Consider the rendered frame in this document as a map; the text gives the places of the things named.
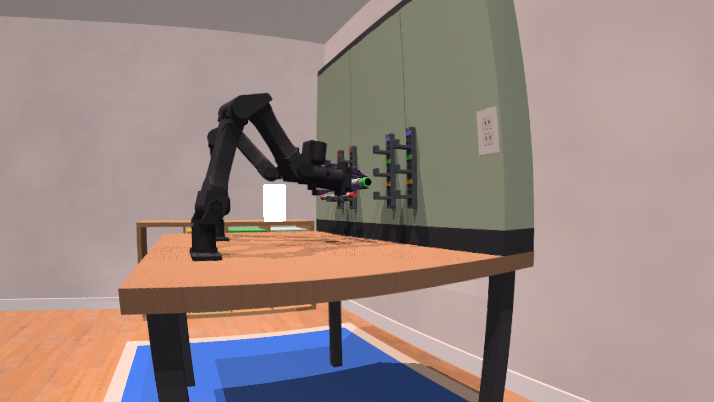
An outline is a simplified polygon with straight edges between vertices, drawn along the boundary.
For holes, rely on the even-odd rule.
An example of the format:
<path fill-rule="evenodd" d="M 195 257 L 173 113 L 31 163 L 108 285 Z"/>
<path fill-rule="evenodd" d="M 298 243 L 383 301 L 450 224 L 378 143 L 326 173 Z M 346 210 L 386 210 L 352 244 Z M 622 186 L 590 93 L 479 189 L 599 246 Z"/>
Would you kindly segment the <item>white bar with green ends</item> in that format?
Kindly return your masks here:
<path fill-rule="evenodd" d="M 351 184 L 364 186 L 364 187 L 370 187 L 372 185 L 372 179 L 370 177 L 353 179 Z"/>

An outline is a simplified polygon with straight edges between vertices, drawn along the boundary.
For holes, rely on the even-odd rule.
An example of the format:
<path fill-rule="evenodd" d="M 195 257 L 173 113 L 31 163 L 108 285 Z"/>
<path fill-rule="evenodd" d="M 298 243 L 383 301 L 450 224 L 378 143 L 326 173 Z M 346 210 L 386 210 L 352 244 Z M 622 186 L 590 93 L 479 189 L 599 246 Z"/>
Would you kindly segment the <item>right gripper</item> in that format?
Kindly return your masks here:
<path fill-rule="evenodd" d="M 347 161 L 337 164 L 337 168 L 340 168 L 340 169 L 325 167 L 326 172 L 327 172 L 327 174 L 329 174 L 329 176 L 326 177 L 326 180 L 325 180 L 323 186 L 339 188 L 338 190 L 334 191 L 335 196 L 346 195 L 347 194 L 346 192 L 351 192 L 351 191 L 355 191 L 355 190 L 359 190 L 359 189 L 368 189 L 368 187 L 364 187 L 364 186 L 353 185 L 353 184 L 351 185 L 352 177 L 365 178 L 368 176 L 362 174 L 358 169 L 356 169 L 353 166 L 348 167 L 348 164 L 349 164 L 349 162 L 347 162 Z M 354 174 L 354 173 L 356 173 L 356 174 Z"/>

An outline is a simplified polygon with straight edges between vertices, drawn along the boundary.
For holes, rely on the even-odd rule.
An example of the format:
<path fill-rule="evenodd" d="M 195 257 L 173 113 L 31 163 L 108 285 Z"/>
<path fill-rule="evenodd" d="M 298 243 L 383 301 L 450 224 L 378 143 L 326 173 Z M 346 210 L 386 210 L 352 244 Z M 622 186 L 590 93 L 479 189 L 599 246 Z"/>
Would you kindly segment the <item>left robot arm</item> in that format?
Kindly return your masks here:
<path fill-rule="evenodd" d="M 210 155 L 212 156 L 213 148 L 215 145 L 216 137 L 218 133 L 218 127 L 212 129 L 208 135 L 208 147 L 210 148 Z M 277 168 L 272 165 L 272 163 L 261 153 L 261 151 L 249 140 L 249 138 L 242 132 L 240 135 L 237 148 L 243 153 L 243 155 L 252 163 L 252 165 L 257 169 L 258 173 L 266 180 L 283 179 L 284 182 L 297 182 L 298 180 L 287 181 L 285 180 Z M 274 166 L 274 167 L 273 167 Z M 282 178 L 281 178 L 282 177 Z M 228 201 L 227 209 L 224 214 L 227 215 L 230 212 L 230 198 Z M 224 216 L 222 218 L 224 218 Z M 216 230 L 216 241 L 229 241 L 229 238 L 224 234 L 224 219 L 219 219 L 215 225 Z M 223 237 L 223 238 L 222 238 Z"/>

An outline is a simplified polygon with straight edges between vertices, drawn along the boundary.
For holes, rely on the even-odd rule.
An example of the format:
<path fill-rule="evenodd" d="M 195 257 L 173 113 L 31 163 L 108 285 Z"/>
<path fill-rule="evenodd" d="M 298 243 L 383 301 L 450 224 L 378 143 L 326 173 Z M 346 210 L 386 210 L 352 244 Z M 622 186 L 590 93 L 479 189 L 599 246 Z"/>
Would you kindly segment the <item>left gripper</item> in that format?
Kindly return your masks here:
<path fill-rule="evenodd" d="M 326 163 L 328 163 L 328 164 L 326 164 Z M 326 165 L 326 166 L 336 166 L 335 164 L 330 163 L 330 162 L 327 161 L 326 159 L 325 159 L 325 163 L 323 163 L 323 165 Z M 316 190 L 316 187 L 312 187 L 312 185 L 308 185 L 308 186 L 307 186 L 307 190 L 312 190 L 312 195 L 322 195 L 322 194 L 325 194 L 325 193 L 328 193 L 328 192 L 333 192 L 333 191 L 335 191 L 335 190 Z"/>

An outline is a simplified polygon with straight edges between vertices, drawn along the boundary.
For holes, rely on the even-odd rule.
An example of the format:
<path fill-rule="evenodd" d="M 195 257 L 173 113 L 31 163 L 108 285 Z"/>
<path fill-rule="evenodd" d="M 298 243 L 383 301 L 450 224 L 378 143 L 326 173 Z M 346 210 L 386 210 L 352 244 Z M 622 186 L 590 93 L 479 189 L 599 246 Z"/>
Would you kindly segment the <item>white bar with red end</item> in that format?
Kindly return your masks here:
<path fill-rule="evenodd" d="M 320 197 L 321 200 L 326 200 L 326 196 L 331 196 L 331 199 L 338 199 L 338 196 L 335 196 L 334 194 L 332 195 L 322 195 Z M 343 195 L 343 198 L 356 198 L 357 194 L 355 192 L 353 193 L 347 193 L 346 195 Z"/>

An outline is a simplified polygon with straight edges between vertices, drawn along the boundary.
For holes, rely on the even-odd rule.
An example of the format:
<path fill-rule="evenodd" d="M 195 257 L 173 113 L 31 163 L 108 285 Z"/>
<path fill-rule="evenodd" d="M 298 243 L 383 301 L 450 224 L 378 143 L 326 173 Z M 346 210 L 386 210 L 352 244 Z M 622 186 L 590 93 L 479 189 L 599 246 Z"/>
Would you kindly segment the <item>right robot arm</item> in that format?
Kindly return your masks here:
<path fill-rule="evenodd" d="M 329 176 L 325 167 L 330 167 L 323 167 L 327 144 L 314 140 L 305 141 L 300 154 L 276 119 L 270 101 L 272 97 L 268 93 L 240 95 L 223 104 L 219 109 L 215 145 L 201 191 L 197 194 L 195 213 L 191 219 L 192 261 L 222 260 L 222 255 L 216 247 L 216 232 L 213 224 L 217 224 L 217 220 L 226 212 L 230 171 L 240 135 L 248 121 L 253 123 L 264 139 L 278 165 L 276 168 L 285 180 L 305 179 L 306 183 L 312 184 L 312 187 L 339 189 L 323 186 L 326 177 Z M 313 165 L 310 165 L 311 161 Z"/>

